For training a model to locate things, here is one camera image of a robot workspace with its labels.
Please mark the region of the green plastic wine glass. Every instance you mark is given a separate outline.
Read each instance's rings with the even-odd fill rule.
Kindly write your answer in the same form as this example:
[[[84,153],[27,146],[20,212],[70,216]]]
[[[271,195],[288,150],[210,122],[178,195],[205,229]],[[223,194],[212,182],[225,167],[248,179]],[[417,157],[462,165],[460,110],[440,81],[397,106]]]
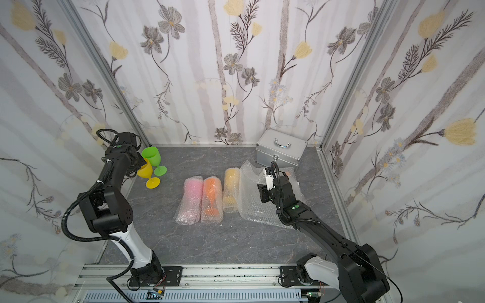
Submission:
[[[167,173],[167,167],[160,165],[161,156],[157,147],[147,147],[142,151],[142,156],[146,158],[150,165],[154,168],[154,174],[161,177]]]

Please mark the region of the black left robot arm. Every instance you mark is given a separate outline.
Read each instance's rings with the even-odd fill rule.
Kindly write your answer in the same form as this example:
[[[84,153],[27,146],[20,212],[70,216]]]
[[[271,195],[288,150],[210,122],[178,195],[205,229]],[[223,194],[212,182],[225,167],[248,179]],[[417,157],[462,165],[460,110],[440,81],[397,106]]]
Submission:
[[[132,279],[156,284],[165,278],[165,271],[136,231],[133,209],[121,192],[125,178],[147,165],[139,152],[141,143],[134,133],[109,128],[97,130],[96,135],[108,144],[104,167],[93,189],[78,195],[78,206],[91,232],[108,237],[132,263]]]

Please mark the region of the yellow glass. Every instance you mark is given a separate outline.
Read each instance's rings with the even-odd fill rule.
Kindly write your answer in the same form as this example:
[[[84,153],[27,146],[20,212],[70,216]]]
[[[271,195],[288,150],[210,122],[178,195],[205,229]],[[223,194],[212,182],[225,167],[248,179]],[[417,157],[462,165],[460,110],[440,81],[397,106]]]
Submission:
[[[153,167],[151,163],[144,158],[145,164],[143,164],[137,171],[137,176],[146,179],[146,187],[148,189],[155,189],[160,185],[160,179],[158,177],[153,177]]]

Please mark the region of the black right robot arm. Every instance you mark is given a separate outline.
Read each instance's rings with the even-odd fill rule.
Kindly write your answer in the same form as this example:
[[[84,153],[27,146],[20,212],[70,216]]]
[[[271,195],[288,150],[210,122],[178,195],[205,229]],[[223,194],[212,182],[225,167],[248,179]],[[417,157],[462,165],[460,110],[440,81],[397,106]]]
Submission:
[[[296,199],[286,175],[271,186],[259,184],[258,190],[262,203],[275,205],[283,225],[307,235],[331,257],[330,261],[314,253],[302,257],[294,276],[282,280],[284,286],[321,282],[337,289],[346,302],[376,302],[390,290],[376,251],[348,240],[323,223],[309,206]]]

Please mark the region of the amber glass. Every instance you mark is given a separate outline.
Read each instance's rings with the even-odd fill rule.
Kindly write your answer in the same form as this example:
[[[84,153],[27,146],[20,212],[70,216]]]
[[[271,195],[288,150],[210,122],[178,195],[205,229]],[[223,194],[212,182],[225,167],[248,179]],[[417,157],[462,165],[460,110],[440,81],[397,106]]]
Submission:
[[[229,168],[224,175],[223,211],[225,213],[238,212],[240,168]]]

